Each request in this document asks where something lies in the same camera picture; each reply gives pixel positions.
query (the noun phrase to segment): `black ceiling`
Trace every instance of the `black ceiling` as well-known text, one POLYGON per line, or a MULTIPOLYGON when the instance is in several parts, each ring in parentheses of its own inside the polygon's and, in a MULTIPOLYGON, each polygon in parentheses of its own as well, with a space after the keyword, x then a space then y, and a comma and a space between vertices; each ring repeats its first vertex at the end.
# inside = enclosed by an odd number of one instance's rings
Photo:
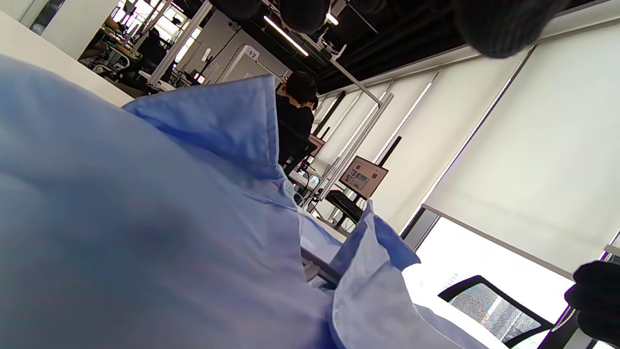
MULTIPOLYGON (((569 8, 594 0, 571 0, 569 8)), ((174 0, 188 16, 193 16, 202 0, 174 0)), ((325 36, 336 48, 347 44, 338 62, 359 80, 384 73, 406 64, 422 60, 464 45, 458 34, 450 0, 388 0, 379 13, 364 15, 374 29, 347 6, 338 16, 339 25, 329 24, 325 36)), ((292 47, 280 34, 266 27, 263 19, 269 15, 266 7, 249 20, 238 23, 265 49, 292 70, 303 70, 317 77, 319 92, 329 92, 351 82, 336 70, 322 55, 316 53, 299 37, 290 34, 310 53, 305 57, 292 47)), ((318 38, 322 31, 311 35, 318 38)))

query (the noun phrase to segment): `monitor screen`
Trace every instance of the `monitor screen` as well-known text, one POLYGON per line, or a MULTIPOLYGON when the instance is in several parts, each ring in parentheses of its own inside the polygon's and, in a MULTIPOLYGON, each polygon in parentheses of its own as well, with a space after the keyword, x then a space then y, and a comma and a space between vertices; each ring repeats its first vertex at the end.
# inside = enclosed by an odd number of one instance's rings
POLYGON ((340 177, 340 182, 368 200, 387 173, 385 168, 356 156, 340 177))
POLYGON ((316 155, 321 151, 321 148, 325 145, 325 141, 316 137, 315 135, 310 135, 308 138, 312 144, 316 145, 316 150, 314 150, 310 155, 316 157, 316 155))

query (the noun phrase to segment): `person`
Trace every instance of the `person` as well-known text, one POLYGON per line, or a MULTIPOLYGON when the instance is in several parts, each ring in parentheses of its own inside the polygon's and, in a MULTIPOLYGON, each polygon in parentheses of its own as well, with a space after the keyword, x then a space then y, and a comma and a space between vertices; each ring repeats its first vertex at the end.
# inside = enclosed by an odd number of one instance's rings
POLYGON ((289 157, 303 152, 310 137, 314 115, 306 106, 316 97, 317 86, 310 74, 295 71, 276 95, 280 156, 284 166, 289 157))
MULTIPOLYGON (((104 24, 106 27, 112 30, 116 30, 117 32, 121 31, 120 24, 114 22, 114 20, 110 16, 108 16, 108 18, 105 19, 104 24)), ((95 57, 101 54, 105 50, 105 47, 103 43, 101 42, 101 40, 104 38, 104 35, 105 34, 101 30, 98 31, 95 34, 95 36, 92 38, 91 42, 89 42, 84 52, 82 52, 82 55, 80 55, 79 59, 83 60, 83 59, 95 57)))
POLYGON ((313 112, 316 110, 316 107, 319 106, 319 98, 314 96, 310 102, 308 102, 308 108, 313 112))

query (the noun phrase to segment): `computer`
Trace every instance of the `computer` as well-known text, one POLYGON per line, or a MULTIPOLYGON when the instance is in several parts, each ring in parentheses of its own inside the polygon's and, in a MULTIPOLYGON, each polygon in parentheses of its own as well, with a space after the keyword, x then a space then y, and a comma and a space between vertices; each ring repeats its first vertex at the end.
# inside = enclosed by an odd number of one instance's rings
POLYGON ((315 135, 310 135, 308 140, 312 142, 312 144, 316 145, 316 149, 310 154, 312 157, 316 157, 321 151, 321 148, 325 145, 325 141, 315 135))
MULTIPOLYGON (((342 177, 340 177, 340 182, 355 192, 355 194, 358 194, 360 198, 368 200, 387 173, 387 169, 356 156, 342 177)), ((345 193, 339 190, 331 190, 327 194, 326 199, 337 209, 341 210, 344 213, 344 217, 348 217, 354 223, 359 222, 361 219, 363 211, 357 206, 357 199, 352 201, 345 193)), ((337 227, 342 224, 344 217, 337 224, 337 227)))
POLYGON ((387 169, 356 156, 340 177, 340 182, 363 199, 368 200, 387 173, 387 169))

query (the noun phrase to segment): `gloved hand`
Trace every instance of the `gloved hand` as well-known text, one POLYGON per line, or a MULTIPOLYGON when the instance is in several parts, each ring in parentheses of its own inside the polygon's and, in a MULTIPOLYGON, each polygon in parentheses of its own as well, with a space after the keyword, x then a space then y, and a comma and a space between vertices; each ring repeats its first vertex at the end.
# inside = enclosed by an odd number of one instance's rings
POLYGON ((577 322, 588 336, 620 345, 620 265, 595 261, 573 275, 564 298, 579 310, 577 322))

